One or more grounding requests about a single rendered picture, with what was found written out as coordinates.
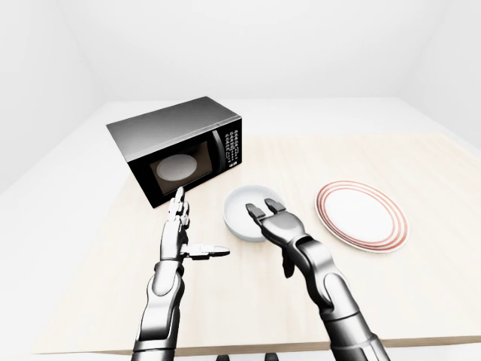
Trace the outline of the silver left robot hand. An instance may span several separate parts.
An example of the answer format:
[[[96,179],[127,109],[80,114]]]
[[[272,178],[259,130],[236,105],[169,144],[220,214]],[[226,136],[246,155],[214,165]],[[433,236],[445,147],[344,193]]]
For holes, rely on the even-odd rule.
[[[227,256],[230,250],[212,244],[189,244],[187,229],[190,225],[189,203],[185,200],[185,190],[179,187],[168,207],[168,220],[162,230],[160,260],[182,262],[184,258],[204,260],[211,257]]]

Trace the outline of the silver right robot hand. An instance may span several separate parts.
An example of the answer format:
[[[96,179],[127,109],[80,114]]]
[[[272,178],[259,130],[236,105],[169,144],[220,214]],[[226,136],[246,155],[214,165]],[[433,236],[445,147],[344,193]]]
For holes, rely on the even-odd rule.
[[[289,213],[281,203],[267,198],[265,204],[273,213],[271,216],[267,216],[261,208],[252,203],[247,203],[246,209],[260,227],[262,235],[282,249],[284,275],[290,278],[294,274],[295,264],[289,258],[287,247],[290,243],[307,235],[304,224],[297,216]]]

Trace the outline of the white bowl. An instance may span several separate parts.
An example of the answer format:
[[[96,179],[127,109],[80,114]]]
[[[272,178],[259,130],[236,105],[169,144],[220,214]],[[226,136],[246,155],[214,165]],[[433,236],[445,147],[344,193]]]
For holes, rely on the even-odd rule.
[[[232,190],[224,200],[223,218],[229,231],[237,238],[248,242],[263,242],[265,240],[261,229],[248,214],[246,204],[252,203],[264,213],[269,214],[265,199],[273,199],[283,205],[285,201],[273,189],[247,184]]]

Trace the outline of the white microwave turntable plate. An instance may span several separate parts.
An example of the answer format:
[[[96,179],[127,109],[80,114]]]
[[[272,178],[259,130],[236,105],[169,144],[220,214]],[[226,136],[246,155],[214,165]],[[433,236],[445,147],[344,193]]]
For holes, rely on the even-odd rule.
[[[176,154],[163,159],[156,167],[157,175],[165,181],[181,181],[191,176],[197,169],[194,157]]]

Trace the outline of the white plate with red rings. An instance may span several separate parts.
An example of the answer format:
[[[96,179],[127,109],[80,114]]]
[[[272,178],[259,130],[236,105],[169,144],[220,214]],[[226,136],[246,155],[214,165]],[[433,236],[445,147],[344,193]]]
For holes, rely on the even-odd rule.
[[[359,250],[389,253],[409,240],[402,208],[384,192],[353,180],[336,180],[316,195],[315,209],[328,231]]]

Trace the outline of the black and silver microwave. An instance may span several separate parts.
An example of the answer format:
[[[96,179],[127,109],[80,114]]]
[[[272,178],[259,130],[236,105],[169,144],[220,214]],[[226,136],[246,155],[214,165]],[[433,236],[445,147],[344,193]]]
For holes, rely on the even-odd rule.
[[[107,129],[153,208],[179,187],[190,190],[242,162],[242,118],[209,97],[201,97],[107,125]],[[176,154],[195,158],[195,172],[166,181],[157,165]]]

